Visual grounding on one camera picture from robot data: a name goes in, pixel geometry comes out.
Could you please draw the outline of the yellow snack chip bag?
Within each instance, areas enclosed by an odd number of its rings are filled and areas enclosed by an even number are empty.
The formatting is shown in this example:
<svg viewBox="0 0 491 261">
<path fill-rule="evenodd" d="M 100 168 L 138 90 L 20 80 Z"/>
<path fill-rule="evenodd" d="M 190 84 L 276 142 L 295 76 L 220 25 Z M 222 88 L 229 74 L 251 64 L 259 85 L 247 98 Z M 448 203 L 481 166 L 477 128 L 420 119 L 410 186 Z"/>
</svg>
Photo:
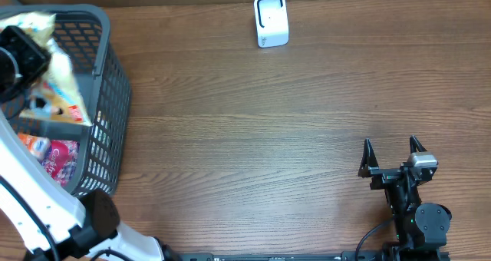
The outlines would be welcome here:
<svg viewBox="0 0 491 261">
<path fill-rule="evenodd" d="M 54 40 L 55 19 L 54 14 L 28 12 L 1 20 L 1 29 L 19 27 L 51 55 L 47 71 L 30 87 L 26 106 L 21 109 L 20 116 L 90 127 L 92 123 L 74 76 L 71 59 Z"/>
</svg>

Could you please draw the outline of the pink purple pad pack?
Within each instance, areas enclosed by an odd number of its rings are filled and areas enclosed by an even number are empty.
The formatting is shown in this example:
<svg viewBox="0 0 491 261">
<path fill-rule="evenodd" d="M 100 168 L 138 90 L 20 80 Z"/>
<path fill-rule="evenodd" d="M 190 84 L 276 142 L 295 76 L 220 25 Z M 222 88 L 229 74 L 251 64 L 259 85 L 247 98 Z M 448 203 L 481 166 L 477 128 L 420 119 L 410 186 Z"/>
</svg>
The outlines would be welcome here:
<svg viewBox="0 0 491 261">
<path fill-rule="evenodd" d="M 74 176 L 78 152 L 78 141 L 52 140 L 41 165 L 56 183 L 64 187 Z"/>
</svg>

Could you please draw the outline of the white barcode scanner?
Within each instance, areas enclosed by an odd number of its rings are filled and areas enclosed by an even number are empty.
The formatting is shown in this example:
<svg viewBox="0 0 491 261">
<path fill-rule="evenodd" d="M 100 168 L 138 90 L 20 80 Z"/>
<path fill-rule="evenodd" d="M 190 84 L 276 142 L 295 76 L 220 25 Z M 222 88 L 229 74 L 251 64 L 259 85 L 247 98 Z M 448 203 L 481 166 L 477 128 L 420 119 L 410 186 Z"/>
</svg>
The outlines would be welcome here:
<svg viewBox="0 0 491 261">
<path fill-rule="evenodd" d="M 289 40 L 286 0 L 255 0 L 253 3 L 258 46 L 283 46 Z"/>
</svg>

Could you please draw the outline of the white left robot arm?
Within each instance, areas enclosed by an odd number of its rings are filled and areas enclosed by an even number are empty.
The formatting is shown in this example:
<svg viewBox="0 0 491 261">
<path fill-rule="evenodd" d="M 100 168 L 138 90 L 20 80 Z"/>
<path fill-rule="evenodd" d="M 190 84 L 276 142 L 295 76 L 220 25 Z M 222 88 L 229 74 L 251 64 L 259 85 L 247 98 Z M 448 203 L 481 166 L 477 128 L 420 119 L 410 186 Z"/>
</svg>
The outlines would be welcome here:
<svg viewBox="0 0 491 261">
<path fill-rule="evenodd" d="M 1 24 L 1 208 L 27 260 L 172 260 L 120 220 L 131 89 L 106 23 Z"/>
</svg>

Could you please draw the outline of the small orange white box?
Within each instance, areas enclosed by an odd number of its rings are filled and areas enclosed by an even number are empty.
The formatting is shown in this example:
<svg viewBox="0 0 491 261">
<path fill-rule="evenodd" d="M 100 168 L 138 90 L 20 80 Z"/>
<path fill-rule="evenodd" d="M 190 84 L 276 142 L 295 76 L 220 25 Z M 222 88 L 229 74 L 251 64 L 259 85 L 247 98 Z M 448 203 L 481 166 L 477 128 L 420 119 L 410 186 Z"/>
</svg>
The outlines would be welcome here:
<svg viewBox="0 0 491 261">
<path fill-rule="evenodd" d="M 48 138 L 23 133 L 18 133 L 18 138 L 36 160 L 43 161 L 46 152 L 51 146 L 51 141 Z"/>
</svg>

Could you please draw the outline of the grey plastic mesh basket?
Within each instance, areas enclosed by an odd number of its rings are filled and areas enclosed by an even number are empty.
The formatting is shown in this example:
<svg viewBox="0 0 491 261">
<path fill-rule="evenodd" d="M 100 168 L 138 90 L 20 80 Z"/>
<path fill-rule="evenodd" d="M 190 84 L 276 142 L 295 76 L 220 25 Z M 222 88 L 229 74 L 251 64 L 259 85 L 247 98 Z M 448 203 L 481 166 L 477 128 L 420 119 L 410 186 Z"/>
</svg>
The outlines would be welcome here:
<svg viewBox="0 0 491 261">
<path fill-rule="evenodd" d="M 79 143 L 77 167 L 63 186 L 70 194 L 82 197 L 101 188 L 114 194 L 120 174 L 131 87 L 110 44 L 110 20 L 93 5 L 7 5 L 1 17 L 25 12 L 54 14 L 54 39 L 70 57 L 74 76 L 91 127 L 20 118 L 16 111 L 23 104 L 18 97 L 2 105 L 2 111 L 16 132 L 55 140 Z"/>
</svg>

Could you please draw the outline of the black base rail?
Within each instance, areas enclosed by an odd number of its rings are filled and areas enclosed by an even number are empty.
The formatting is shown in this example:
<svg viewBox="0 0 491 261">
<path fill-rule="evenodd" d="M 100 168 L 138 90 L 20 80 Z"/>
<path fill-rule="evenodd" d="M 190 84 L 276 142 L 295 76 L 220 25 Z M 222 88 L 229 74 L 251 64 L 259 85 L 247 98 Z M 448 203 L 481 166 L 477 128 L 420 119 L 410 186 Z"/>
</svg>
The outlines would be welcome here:
<svg viewBox="0 0 491 261">
<path fill-rule="evenodd" d="M 180 261 L 355 261 L 355 251 L 344 251 L 332 254 L 277 254 L 277 255 L 216 255 L 212 253 L 181 253 L 178 257 Z M 389 260 L 383 257 L 378 251 L 360 251 L 357 260 L 359 261 L 382 261 Z"/>
</svg>

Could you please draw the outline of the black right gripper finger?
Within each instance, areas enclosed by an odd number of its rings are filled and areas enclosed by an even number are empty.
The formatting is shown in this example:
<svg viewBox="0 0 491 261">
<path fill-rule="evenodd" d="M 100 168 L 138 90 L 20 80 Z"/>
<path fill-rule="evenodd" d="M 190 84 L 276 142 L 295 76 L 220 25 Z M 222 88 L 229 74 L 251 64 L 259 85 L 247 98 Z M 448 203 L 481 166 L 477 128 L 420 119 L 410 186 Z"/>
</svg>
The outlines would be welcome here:
<svg viewBox="0 0 491 261">
<path fill-rule="evenodd" d="M 410 145 L 410 152 L 412 154 L 427 151 L 427 149 L 421 144 L 421 142 L 419 142 L 419 140 L 415 135 L 410 136 L 409 145 Z"/>
<path fill-rule="evenodd" d="M 358 170 L 359 176 L 371 176 L 372 173 L 379 169 L 379 164 L 375 156 L 370 139 L 364 140 L 363 156 L 361 158 L 361 164 Z"/>
</svg>

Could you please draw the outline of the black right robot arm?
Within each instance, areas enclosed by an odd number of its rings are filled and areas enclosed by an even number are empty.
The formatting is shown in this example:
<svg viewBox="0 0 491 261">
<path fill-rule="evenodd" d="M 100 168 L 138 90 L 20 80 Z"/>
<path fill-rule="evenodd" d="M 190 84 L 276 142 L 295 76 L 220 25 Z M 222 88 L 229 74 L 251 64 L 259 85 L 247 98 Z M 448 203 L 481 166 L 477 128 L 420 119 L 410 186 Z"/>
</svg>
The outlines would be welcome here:
<svg viewBox="0 0 491 261">
<path fill-rule="evenodd" d="M 354 251 L 354 260 L 448 260 L 440 248 L 447 244 L 452 213 L 437 203 L 423 203 L 418 187 L 433 179 L 438 161 L 415 136 L 409 139 L 410 155 L 398 168 L 382 169 L 369 139 L 358 176 L 370 178 L 372 190 L 383 190 L 391 210 L 391 218 L 366 233 Z M 394 224 L 397 240 L 384 243 L 376 253 L 361 247 L 378 230 Z"/>
</svg>

